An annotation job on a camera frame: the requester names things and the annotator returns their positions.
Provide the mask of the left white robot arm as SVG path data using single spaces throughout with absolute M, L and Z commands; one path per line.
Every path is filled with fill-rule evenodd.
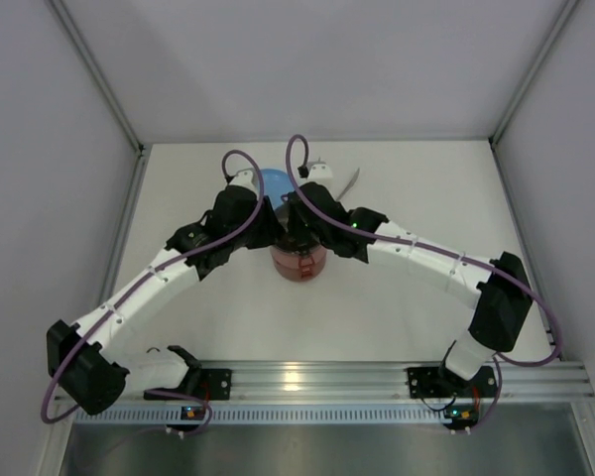
M 49 329 L 48 365 L 55 385 L 91 416 L 126 395 L 149 400 L 193 395 L 201 364 L 190 352 L 171 344 L 132 354 L 128 345 L 166 304 L 225 265 L 233 253 L 269 247 L 281 233 L 260 172 L 238 172 L 212 209 L 179 228 L 115 296 L 73 324 L 60 320 Z

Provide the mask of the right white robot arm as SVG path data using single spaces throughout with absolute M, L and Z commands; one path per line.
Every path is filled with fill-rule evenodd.
M 443 357 L 444 378 L 468 382 L 493 356 L 514 349 L 533 303 L 519 257 L 480 261 L 423 242 L 382 213 L 346 210 L 315 170 L 301 167 L 300 173 L 291 179 L 288 205 L 302 232 L 340 258 L 394 266 L 472 309 L 469 326 Z

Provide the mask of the long metal tongs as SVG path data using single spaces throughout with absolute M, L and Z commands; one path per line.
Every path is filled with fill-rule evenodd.
M 355 170 L 351 178 L 349 179 L 348 183 L 341 189 L 341 191 L 337 194 L 336 199 L 341 201 L 343 197 L 353 188 L 356 184 L 359 176 L 360 176 L 361 169 L 358 168 Z

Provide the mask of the grey lid with handle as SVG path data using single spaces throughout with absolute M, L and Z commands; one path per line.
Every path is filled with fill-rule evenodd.
M 275 246 L 271 255 L 278 273 L 292 282 L 314 279 L 326 264 L 326 250 L 319 244 L 297 248 Z

